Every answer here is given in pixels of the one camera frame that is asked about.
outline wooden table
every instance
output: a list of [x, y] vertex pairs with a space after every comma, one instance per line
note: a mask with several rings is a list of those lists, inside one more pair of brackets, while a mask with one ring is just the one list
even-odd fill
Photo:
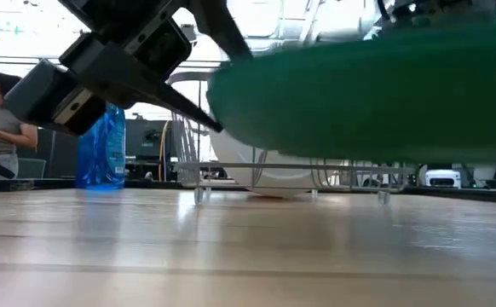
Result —
[[1, 306], [496, 306], [496, 204], [3, 193]]

